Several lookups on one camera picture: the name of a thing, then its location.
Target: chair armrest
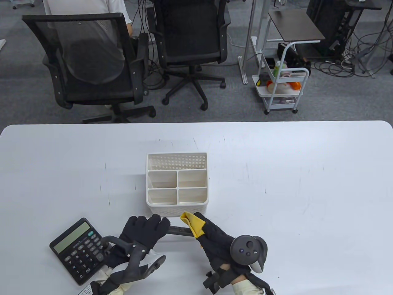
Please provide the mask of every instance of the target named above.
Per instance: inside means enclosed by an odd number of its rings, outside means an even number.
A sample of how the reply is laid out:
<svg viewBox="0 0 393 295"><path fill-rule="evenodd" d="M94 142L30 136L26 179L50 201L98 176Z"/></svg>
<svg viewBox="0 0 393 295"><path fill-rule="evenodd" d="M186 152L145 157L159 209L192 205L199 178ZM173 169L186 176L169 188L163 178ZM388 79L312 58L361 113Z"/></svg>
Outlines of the chair armrest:
<svg viewBox="0 0 393 295"><path fill-rule="evenodd" d="M143 60L143 80L147 78L149 73L149 35L141 33L138 37L137 60Z"/></svg>
<svg viewBox="0 0 393 295"><path fill-rule="evenodd" d="M231 16L229 15L228 6L225 5L224 24L221 27L228 27L230 23L231 23Z"/></svg>
<svg viewBox="0 0 393 295"><path fill-rule="evenodd" d="M219 42L220 42L220 53L221 57L220 60L218 60L218 63L222 63L226 60L228 57L228 46L227 46L227 40L226 40L226 28L229 26L231 23L231 17L229 15L229 10L228 6L225 5L225 10L224 10L224 23L219 27Z"/></svg>
<svg viewBox="0 0 393 295"><path fill-rule="evenodd" d="M147 77L149 67L149 35L147 33L139 35L136 59L130 62L129 67L134 104L138 104L143 101L143 81Z"/></svg>
<svg viewBox="0 0 393 295"><path fill-rule="evenodd" d="M149 24L150 33L153 33L154 35L157 34L157 35L163 37L163 35L160 32L157 32L156 17L154 14L154 8L153 7L146 8L146 14L147 14L147 22Z"/></svg>
<svg viewBox="0 0 393 295"><path fill-rule="evenodd" d="M65 82L58 62L49 62L48 56L45 54L42 63L49 69L52 78L53 90L55 92L55 100L57 104L65 109L72 109L73 104L66 101Z"/></svg>

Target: white table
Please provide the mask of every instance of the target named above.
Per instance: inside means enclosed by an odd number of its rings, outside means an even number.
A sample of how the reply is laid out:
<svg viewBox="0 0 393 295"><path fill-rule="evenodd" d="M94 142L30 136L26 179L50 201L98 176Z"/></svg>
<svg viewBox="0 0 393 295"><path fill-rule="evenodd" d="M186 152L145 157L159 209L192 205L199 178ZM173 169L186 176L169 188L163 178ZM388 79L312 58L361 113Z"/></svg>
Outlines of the white table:
<svg viewBox="0 0 393 295"><path fill-rule="evenodd" d="M207 216L233 236L266 240L261 278L277 295L391 295L392 150L386 122L7 127L0 293L77 295L49 243L83 216L117 235L129 216L149 214L146 153L207 151ZM168 235L155 250L167 261L129 294L210 294L193 238Z"/></svg>

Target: black mesh office chair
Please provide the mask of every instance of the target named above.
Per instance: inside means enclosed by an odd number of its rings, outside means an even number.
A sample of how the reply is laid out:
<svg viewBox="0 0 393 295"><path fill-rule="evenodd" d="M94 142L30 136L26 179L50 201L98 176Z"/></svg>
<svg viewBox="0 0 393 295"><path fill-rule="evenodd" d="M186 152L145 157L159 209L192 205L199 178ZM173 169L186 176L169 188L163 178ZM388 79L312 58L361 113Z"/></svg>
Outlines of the black mesh office chair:
<svg viewBox="0 0 393 295"><path fill-rule="evenodd" d="M208 100L198 80L221 81L225 78L196 73L203 63L222 63L227 58L226 28L231 23L226 0L153 0L154 7L147 8L149 30L154 34L158 60L165 78L173 75L183 78L162 100L169 104L169 97L184 85L192 82L202 97L203 111ZM189 73L170 70L171 65L185 65Z"/></svg>
<svg viewBox="0 0 393 295"><path fill-rule="evenodd" d="M147 89L149 39L140 34L133 46L122 13L90 15L24 15L22 20L45 49L59 106L112 105L113 114L83 120L84 123L129 123L128 117L148 113L153 106L121 111L119 104L142 102Z"/></svg>

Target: orange object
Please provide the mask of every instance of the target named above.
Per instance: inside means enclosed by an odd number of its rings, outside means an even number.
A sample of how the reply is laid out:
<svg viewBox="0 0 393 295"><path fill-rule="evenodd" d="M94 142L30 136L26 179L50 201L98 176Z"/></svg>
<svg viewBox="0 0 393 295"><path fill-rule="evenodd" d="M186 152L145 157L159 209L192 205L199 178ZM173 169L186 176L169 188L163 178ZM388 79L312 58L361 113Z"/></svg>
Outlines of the orange object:
<svg viewBox="0 0 393 295"><path fill-rule="evenodd" d="M289 82L288 84L291 86L291 88L293 90L300 90L301 89L300 82Z"/></svg>

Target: white shirt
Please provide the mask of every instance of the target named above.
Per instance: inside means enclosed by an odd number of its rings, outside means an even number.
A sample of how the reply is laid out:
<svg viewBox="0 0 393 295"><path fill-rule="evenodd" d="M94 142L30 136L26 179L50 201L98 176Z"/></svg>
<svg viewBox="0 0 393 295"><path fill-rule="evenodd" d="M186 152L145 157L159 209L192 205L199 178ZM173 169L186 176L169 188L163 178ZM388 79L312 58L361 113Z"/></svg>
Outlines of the white shirt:
<svg viewBox="0 0 393 295"><path fill-rule="evenodd" d="M43 0L47 15L123 13L131 23L123 0ZM56 22L69 72L77 79L102 84L115 80L123 71L125 58L112 23L107 20L89 22Z"/></svg>
<svg viewBox="0 0 393 295"><path fill-rule="evenodd" d="M121 12L125 23L131 20L124 0L43 0L46 15L73 15Z"/></svg>

